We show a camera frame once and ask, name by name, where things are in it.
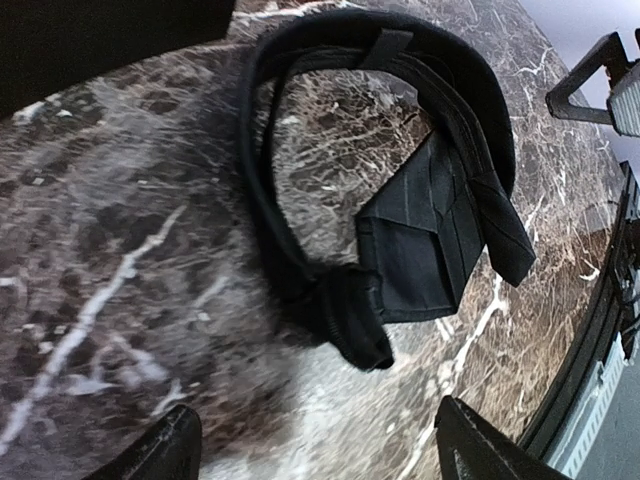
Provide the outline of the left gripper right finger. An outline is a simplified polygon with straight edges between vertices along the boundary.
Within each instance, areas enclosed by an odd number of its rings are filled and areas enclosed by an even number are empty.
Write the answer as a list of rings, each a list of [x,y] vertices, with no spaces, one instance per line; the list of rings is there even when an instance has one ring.
[[[573,479],[575,396],[546,394],[518,444],[463,400],[442,398],[434,421],[444,479]]]

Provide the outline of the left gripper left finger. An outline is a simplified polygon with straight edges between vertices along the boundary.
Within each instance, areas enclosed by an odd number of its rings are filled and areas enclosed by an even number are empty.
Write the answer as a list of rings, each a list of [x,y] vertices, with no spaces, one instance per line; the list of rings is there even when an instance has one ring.
[[[202,424],[184,404],[173,407],[116,458],[87,480],[197,480]]]

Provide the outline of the black necktie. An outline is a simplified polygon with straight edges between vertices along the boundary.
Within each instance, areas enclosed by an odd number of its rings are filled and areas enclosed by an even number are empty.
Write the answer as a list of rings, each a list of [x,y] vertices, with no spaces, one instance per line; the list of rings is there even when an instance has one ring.
[[[322,265],[304,253],[275,192],[273,126],[252,128],[255,90],[312,70],[388,73],[416,89],[435,129],[355,218],[355,263]],[[458,36],[400,13],[333,10],[292,21],[259,41],[239,85],[238,168],[264,272],[302,325],[352,366],[387,369],[385,326],[458,311],[482,252],[511,285],[535,261],[511,195],[515,148],[500,85]]]

